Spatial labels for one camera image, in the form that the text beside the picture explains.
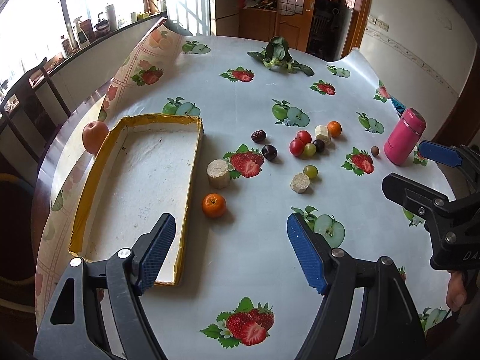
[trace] cabinet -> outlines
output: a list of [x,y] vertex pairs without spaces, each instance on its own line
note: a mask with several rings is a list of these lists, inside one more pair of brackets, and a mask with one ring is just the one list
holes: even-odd
[[276,10],[247,8],[239,12],[239,37],[268,42],[275,35]]

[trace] wooden chair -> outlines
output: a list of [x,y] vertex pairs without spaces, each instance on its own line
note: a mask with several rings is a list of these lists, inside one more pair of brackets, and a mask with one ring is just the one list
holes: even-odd
[[11,120],[9,113],[5,110],[5,105],[9,98],[15,95],[19,101],[18,107],[22,107],[27,116],[30,118],[32,123],[34,124],[35,128],[38,132],[43,136],[46,141],[46,148],[48,148],[52,142],[52,136],[55,138],[55,131],[58,129],[52,120],[50,119],[49,115],[46,113],[45,109],[43,108],[40,100],[37,98],[35,91],[33,90],[32,86],[30,85],[30,77],[37,71],[41,71],[43,77],[45,78],[47,84],[50,86],[54,96],[57,98],[58,102],[60,103],[63,111],[70,117],[71,112],[68,109],[67,105],[63,101],[63,98],[60,96],[59,91],[55,87],[54,83],[52,82],[49,74],[45,70],[44,66],[47,62],[47,58],[44,58],[43,61],[38,65],[35,66],[33,69],[27,71],[21,78],[10,88],[7,92],[6,96],[3,98],[2,102],[0,103],[0,112],[2,118],[6,120],[6,123],[15,134],[15,137],[20,141],[20,143],[25,147],[28,151],[28,154],[32,156],[32,158],[37,162],[40,163],[40,157],[35,153],[32,147],[28,144],[25,138],[22,136],[18,128],[14,125],[13,121]]

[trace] human hand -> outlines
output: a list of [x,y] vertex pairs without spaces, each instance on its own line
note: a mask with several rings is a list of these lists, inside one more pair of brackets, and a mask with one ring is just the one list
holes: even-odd
[[467,291],[463,286],[463,278],[461,271],[448,271],[450,281],[448,282],[448,290],[446,303],[452,311],[458,311],[463,306],[467,299]]

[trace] bottle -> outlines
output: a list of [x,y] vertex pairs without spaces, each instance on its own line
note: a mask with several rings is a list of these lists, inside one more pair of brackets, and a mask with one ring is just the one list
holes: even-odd
[[70,45],[70,40],[65,39],[65,36],[62,35],[60,37],[60,42],[61,42],[61,50],[62,50],[63,57],[68,58],[73,53],[73,50],[71,49],[71,45]]
[[413,108],[406,109],[383,146],[386,157],[395,165],[401,165],[414,149],[426,126],[422,115]]
[[82,20],[82,17],[80,16],[80,17],[77,17],[73,22],[75,23],[75,31],[77,32],[78,47],[80,47],[80,49],[83,49],[90,44],[90,41],[85,35],[85,31],[83,31],[80,28],[81,20]]

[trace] jar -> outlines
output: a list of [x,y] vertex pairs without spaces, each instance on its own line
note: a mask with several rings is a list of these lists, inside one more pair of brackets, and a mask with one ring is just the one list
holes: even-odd
[[401,165],[414,149],[426,126],[420,113],[413,108],[406,109],[383,146],[386,157],[395,165]]

